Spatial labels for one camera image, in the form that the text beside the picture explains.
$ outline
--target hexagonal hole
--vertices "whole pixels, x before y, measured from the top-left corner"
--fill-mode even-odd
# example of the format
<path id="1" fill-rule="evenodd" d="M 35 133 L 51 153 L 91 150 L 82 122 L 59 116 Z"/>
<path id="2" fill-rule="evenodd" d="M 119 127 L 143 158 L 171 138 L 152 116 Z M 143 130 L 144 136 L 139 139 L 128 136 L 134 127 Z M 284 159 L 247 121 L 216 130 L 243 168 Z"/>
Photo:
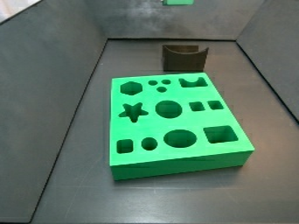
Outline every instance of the hexagonal hole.
<path id="1" fill-rule="evenodd" d="M 143 85 L 135 81 L 130 81 L 120 85 L 120 93 L 124 95 L 136 95 L 143 92 Z"/>

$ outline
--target gray wall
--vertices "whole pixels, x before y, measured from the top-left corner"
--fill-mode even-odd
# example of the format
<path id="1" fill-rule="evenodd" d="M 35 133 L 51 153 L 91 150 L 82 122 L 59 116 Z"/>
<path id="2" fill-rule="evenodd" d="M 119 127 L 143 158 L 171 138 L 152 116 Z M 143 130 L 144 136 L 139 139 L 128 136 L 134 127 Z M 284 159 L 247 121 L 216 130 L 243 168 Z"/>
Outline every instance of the gray wall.
<path id="1" fill-rule="evenodd" d="M 87 0 L 110 38 L 236 39 L 264 0 Z"/>
<path id="2" fill-rule="evenodd" d="M 32 217 L 106 42 L 80 0 L 0 25 L 0 221 Z"/>
<path id="3" fill-rule="evenodd" d="M 299 1 L 268 0 L 238 43 L 299 120 Z"/>

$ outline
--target green foam block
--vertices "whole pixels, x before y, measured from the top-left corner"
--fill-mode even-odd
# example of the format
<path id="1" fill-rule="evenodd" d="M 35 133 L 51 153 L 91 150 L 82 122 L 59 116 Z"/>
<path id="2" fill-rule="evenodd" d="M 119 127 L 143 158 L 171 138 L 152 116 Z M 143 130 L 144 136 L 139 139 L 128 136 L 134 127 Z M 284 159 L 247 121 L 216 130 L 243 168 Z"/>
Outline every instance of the green foam block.
<path id="1" fill-rule="evenodd" d="M 112 79 L 115 180 L 239 166 L 254 150 L 206 73 Z"/>
<path id="2" fill-rule="evenodd" d="M 194 0 L 163 0 L 163 5 L 186 5 L 194 4 Z"/>

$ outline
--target gray floor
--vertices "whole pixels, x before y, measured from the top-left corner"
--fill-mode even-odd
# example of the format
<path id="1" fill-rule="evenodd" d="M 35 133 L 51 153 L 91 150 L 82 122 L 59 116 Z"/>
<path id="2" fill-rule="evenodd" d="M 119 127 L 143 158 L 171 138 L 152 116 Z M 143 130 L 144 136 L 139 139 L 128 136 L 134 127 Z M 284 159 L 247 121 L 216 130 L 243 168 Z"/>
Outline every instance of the gray floor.
<path id="1" fill-rule="evenodd" d="M 256 147 L 239 168 L 115 182 L 110 81 L 163 74 L 162 45 L 210 47 L 206 71 Z M 111 40 L 33 223 L 298 222 L 299 128 L 234 42 Z"/>

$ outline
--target square hole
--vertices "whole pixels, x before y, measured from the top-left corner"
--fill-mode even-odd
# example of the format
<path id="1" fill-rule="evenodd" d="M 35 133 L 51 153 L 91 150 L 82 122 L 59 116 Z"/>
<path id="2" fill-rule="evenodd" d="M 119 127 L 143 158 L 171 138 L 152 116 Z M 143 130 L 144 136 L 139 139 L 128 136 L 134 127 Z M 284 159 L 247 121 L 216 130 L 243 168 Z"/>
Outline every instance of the square hole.
<path id="1" fill-rule="evenodd" d="M 116 142 L 116 152 L 128 153 L 134 151 L 134 141 L 131 139 L 119 140 Z"/>
<path id="2" fill-rule="evenodd" d="M 211 144 L 238 141 L 239 138 L 230 126 L 210 127 L 203 129 Z"/>
<path id="3" fill-rule="evenodd" d="M 191 105 L 191 111 L 203 111 L 204 107 L 202 105 L 200 101 L 190 102 Z"/>
<path id="4" fill-rule="evenodd" d="M 208 101 L 211 109 L 223 109 L 223 106 L 219 101 Z"/>

